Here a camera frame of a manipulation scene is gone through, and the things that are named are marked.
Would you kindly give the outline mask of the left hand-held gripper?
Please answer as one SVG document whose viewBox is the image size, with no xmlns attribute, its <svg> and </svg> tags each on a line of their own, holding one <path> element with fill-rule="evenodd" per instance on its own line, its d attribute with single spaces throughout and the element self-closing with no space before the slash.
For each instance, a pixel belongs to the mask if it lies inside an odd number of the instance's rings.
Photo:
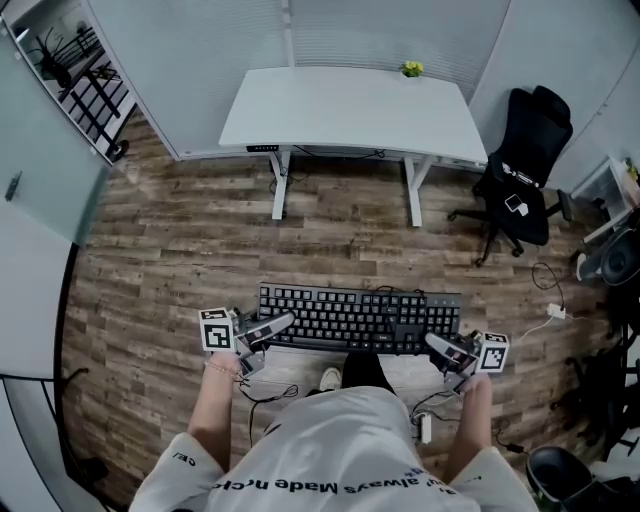
<svg viewBox="0 0 640 512">
<path fill-rule="evenodd" d="M 224 307 L 198 312 L 203 350 L 236 356 L 241 376 L 248 378 L 265 367 L 265 344 L 291 327 L 292 312 L 259 320 L 255 312 L 240 313 Z"/>
</svg>

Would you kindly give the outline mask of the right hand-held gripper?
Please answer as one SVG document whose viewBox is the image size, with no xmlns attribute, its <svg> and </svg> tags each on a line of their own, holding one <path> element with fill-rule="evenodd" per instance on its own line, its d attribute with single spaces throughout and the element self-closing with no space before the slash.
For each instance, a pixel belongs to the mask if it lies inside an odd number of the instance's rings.
<svg viewBox="0 0 640 512">
<path fill-rule="evenodd" d="M 427 333 L 425 342 L 431 351 L 448 360 L 444 389 L 456 395 L 475 374 L 501 373 L 510 347 L 506 335 L 478 330 L 454 339 Z"/>
</svg>

